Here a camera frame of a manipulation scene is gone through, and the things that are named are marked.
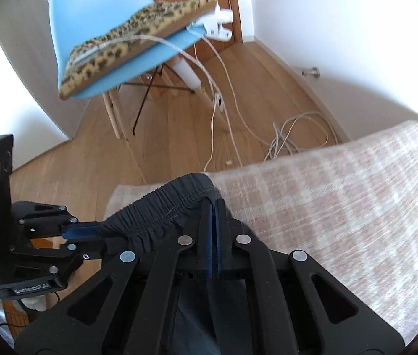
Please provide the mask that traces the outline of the dark grey pants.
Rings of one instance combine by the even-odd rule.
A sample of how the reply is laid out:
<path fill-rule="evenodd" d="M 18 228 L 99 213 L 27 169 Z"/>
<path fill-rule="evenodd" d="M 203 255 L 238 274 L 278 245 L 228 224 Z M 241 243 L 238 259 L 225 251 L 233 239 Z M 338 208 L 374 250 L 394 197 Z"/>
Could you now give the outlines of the dark grey pants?
<path fill-rule="evenodd" d="M 172 180 L 107 218 L 104 236 L 125 237 L 131 251 L 154 252 L 180 234 L 199 214 L 203 200 L 221 194 L 207 175 L 191 173 Z M 183 282 L 174 321 L 170 354 L 251 354 L 246 291 L 240 280 Z"/>

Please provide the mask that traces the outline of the light blue chair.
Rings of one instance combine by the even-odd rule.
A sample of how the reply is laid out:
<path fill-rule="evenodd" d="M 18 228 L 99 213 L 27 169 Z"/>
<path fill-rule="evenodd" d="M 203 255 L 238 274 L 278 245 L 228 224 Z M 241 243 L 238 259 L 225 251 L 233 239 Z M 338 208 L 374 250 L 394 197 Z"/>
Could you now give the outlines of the light blue chair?
<path fill-rule="evenodd" d="M 62 100 L 109 95 L 197 42 L 188 27 L 217 0 L 51 0 Z"/>

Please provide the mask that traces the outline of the beige plaid bed blanket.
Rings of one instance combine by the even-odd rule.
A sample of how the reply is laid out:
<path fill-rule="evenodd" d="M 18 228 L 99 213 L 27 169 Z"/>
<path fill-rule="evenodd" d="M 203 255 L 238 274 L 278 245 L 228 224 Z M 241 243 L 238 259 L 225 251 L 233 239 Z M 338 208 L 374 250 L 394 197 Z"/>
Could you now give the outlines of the beige plaid bed blanket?
<path fill-rule="evenodd" d="M 269 248 L 306 251 L 418 354 L 418 122 L 204 175 Z M 118 187 L 105 219 L 164 184 Z"/>

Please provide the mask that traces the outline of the metal door stopper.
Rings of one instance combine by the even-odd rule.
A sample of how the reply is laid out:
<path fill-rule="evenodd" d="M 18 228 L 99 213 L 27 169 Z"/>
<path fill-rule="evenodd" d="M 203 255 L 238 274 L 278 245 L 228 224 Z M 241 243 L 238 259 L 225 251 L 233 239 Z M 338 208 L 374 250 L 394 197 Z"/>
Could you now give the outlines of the metal door stopper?
<path fill-rule="evenodd" d="M 312 76 L 315 79 L 320 78 L 320 71 L 317 67 L 302 70 L 302 76 Z"/>

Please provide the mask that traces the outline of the leopard print cushion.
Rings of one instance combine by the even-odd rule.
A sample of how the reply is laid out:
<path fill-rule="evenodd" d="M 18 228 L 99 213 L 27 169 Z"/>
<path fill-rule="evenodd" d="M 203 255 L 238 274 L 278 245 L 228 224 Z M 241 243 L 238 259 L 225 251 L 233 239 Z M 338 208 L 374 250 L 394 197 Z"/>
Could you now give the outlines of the leopard print cushion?
<path fill-rule="evenodd" d="M 157 1 L 141 8 L 121 25 L 71 50 L 59 96 L 66 100 L 97 79 L 208 14 L 217 0 Z"/>

